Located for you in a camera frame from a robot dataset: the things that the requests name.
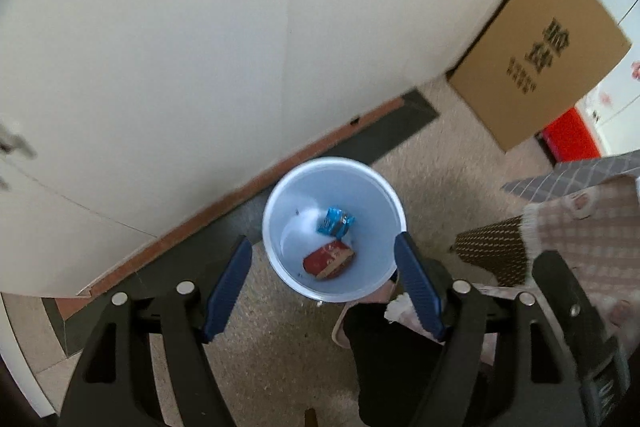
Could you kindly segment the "white plastic trash bucket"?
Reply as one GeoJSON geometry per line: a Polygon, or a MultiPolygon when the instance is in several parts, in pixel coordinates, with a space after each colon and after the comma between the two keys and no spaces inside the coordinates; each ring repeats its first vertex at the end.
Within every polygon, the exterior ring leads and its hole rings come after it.
{"type": "Polygon", "coordinates": [[[394,242],[407,230],[393,187],[347,158],[304,162],[274,187],[262,216],[271,268],[297,294],[347,303],[378,290],[396,271],[394,242]]]}

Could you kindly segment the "grey checkered tablecloth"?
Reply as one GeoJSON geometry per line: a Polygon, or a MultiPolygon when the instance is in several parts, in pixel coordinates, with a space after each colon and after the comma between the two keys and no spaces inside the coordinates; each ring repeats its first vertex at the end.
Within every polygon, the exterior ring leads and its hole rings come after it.
{"type": "Polygon", "coordinates": [[[633,150],[614,156],[558,162],[544,176],[511,181],[503,184],[501,190],[521,197],[526,202],[548,202],[619,176],[638,180],[639,157],[640,152],[633,150]]]}

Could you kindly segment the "red snack package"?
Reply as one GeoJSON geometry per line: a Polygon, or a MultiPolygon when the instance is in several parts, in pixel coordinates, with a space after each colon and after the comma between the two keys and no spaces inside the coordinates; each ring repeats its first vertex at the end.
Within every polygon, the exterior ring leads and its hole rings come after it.
{"type": "Polygon", "coordinates": [[[346,270],[355,257],[352,248],[335,239],[305,257],[303,268],[316,280],[331,280],[346,270]]]}

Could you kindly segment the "blue snack wrapper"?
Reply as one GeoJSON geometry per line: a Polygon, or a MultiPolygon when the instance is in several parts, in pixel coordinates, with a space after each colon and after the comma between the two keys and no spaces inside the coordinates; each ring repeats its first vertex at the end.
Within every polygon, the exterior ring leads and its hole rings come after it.
{"type": "Polygon", "coordinates": [[[355,221],[356,218],[351,213],[341,210],[341,208],[330,207],[319,222],[317,232],[334,237],[334,239],[342,239],[355,221]]]}

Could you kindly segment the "red plastic bin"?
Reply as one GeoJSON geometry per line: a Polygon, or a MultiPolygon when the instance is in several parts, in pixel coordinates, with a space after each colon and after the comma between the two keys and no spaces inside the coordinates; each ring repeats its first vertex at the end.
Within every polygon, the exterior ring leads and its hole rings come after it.
{"type": "Polygon", "coordinates": [[[539,132],[538,141],[548,152],[553,164],[601,156],[578,109],[572,107],[539,132]]]}

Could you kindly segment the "brown cardboard box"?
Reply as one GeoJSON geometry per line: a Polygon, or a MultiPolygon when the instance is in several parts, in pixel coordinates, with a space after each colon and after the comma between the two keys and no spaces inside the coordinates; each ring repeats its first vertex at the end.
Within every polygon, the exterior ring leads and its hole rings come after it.
{"type": "Polygon", "coordinates": [[[599,0],[509,0],[450,84],[507,152],[572,108],[630,48],[599,0]]]}

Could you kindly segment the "white cabinet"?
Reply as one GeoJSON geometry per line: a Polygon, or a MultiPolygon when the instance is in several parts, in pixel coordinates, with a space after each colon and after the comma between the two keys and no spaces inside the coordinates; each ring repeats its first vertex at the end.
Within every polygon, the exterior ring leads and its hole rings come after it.
{"type": "Polygon", "coordinates": [[[1,0],[1,288],[73,297],[445,72],[501,0],[1,0]]]}

